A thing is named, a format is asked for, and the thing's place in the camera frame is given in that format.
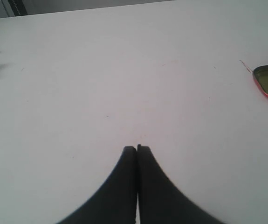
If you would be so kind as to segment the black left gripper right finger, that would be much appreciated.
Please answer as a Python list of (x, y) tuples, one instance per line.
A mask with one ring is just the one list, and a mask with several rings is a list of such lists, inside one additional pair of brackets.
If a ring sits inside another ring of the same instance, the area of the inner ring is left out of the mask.
[(138, 206), (142, 224), (221, 224), (170, 181), (148, 146), (137, 146)]

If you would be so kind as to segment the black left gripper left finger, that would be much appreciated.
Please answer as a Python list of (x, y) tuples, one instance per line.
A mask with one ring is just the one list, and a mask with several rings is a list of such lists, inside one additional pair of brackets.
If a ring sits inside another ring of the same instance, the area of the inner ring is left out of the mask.
[(137, 151), (126, 146), (101, 187), (61, 224), (134, 224), (137, 211)]

